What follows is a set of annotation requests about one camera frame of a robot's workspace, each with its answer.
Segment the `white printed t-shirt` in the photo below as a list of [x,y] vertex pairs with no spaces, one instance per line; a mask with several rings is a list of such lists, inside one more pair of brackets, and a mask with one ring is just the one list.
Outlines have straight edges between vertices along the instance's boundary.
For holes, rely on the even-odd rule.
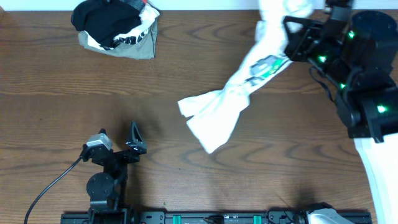
[[260,0],[255,44],[223,89],[178,101],[188,128],[208,154],[228,142],[240,113],[250,104],[250,94],[292,63],[284,52],[285,17],[307,18],[313,10],[312,0]]

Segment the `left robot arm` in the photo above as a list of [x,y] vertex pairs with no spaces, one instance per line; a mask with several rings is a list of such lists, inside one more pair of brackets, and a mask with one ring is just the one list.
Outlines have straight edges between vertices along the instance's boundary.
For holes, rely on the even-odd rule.
[[127,167],[139,162],[140,155],[147,153],[147,146],[134,121],[130,124],[126,145],[129,149],[113,151],[113,143],[105,129],[92,135],[83,145],[81,159],[103,168],[102,172],[93,175],[86,184],[90,197],[89,223],[134,223],[134,212],[124,203]]

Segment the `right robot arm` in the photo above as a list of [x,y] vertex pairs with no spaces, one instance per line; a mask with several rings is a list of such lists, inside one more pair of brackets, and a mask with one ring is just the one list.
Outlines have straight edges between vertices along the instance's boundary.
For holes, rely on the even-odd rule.
[[[353,1],[327,1],[328,19],[286,16],[285,54],[307,62],[336,87],[330,100],[367,173],[379,223],[397,222],[397,23],[379,11],[352,12]],[[291,31],[290,24],[301,29]]]

